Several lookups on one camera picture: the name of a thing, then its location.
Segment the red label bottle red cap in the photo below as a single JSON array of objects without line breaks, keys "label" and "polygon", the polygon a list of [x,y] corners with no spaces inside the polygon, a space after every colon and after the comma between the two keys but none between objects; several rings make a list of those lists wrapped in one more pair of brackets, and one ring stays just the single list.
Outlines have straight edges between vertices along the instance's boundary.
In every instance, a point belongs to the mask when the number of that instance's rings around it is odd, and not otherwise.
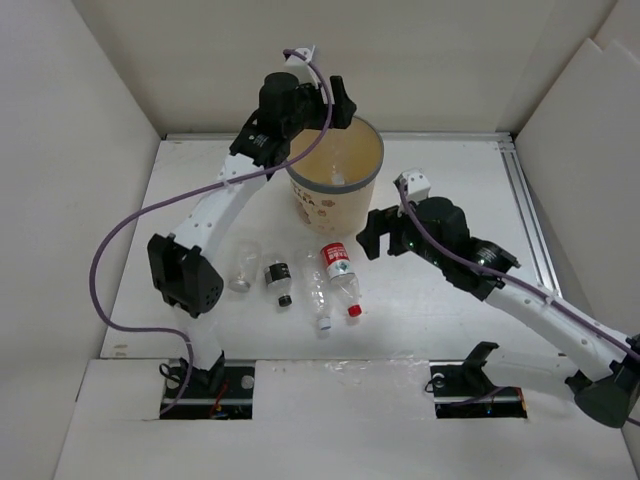
[{"label": "red label bottle red cap", "polygon": [[350,318],[359,317],[362,314],[359,280],[344,244],[328,243],[320,254],[334,294]]}]

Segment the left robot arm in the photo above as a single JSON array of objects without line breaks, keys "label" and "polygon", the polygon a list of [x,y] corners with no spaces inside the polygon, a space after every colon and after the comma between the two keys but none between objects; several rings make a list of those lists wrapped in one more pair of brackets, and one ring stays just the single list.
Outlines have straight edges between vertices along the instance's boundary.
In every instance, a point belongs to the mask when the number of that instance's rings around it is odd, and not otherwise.
[{"label": "left robot arm", "polygon": [[149,240],[153,285],[165,303],[192,318],[215,306],[224,288],[213,266],[216,251],[249,199],[270,180],[271,168],[287,160],[301,132],[350,126],[356,105],[340,76],[331,77],[330,92],[326,101],[319,86],[290,73],[265,78],[257,109],[229,148],[219,173],[221,187],[204,195],[169,235]]}]

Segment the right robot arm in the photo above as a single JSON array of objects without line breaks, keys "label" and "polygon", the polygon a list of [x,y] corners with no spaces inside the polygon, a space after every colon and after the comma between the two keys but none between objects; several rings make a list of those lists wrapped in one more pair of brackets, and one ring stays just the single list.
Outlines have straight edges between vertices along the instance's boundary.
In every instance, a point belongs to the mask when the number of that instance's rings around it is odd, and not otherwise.
[{"label": "right robot arm", "polygon": [[369,212],[356,236],[370,260],[388,236],[388,255],[412,253],[439,269],[454,288],[500,310],[551,343],[551,356],[511,352],[494,341],[436,367],[428,385],[450,397],[448,416],[503,391],[531,389],[573,402],[606,427],[629,423],[639,400],[639,339],[601,325],[541,285],[511,275],[514,255],[470,234],[461,208],[444,197]]}]

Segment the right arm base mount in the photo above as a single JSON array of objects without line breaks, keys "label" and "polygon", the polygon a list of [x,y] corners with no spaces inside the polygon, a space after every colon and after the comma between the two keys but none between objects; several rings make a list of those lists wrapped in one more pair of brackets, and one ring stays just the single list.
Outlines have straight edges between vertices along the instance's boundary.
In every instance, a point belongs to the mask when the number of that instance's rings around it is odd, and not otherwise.
[{"label": "right arm base mount", "polygon": [[498,347],[483,341],[462,360],[429,362],[430,379],[424,391],[433,396],[437,419],[528,418],[522,390],[496,386],[482,370]]}]

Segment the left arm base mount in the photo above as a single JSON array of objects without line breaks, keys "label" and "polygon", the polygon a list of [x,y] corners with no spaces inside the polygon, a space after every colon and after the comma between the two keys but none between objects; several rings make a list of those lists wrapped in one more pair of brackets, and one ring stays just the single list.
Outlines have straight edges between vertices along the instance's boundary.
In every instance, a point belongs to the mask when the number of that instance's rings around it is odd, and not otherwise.
[{"label": "left arm base mount", "polygon": [[165,380],[160,403],[161,420],[250,420],[256,363],[220,358],[210,370],[195,369],[187,389],[177,400],[187,369],[185,359],[162,363]]}]

